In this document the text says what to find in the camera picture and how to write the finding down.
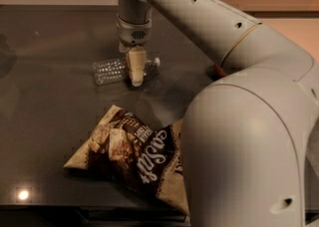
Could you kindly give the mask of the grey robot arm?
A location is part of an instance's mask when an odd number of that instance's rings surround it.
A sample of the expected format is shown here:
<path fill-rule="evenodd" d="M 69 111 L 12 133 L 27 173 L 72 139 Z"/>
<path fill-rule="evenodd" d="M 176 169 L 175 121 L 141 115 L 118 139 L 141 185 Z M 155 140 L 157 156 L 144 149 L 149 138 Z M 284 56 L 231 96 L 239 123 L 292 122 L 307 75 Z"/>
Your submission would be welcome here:
<path fill-rule="evenodd" d="M 183 118 L 191 227 L 305 227 L 305 156 L 318 118 L 313 57 L 219 0 L 146 1 L 227 73 Z"/>

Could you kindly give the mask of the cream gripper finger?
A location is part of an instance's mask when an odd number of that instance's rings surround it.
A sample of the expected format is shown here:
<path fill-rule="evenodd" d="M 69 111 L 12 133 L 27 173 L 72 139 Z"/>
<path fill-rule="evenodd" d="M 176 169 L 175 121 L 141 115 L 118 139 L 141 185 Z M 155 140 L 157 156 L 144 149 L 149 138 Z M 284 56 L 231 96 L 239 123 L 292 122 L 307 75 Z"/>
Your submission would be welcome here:
<path fill-rule="evenodd" d="M 129 75 L 134 87 L 143 84 L 146 59 L 147 52 L 141 46 L 135 46 L 126 53 Z"/>

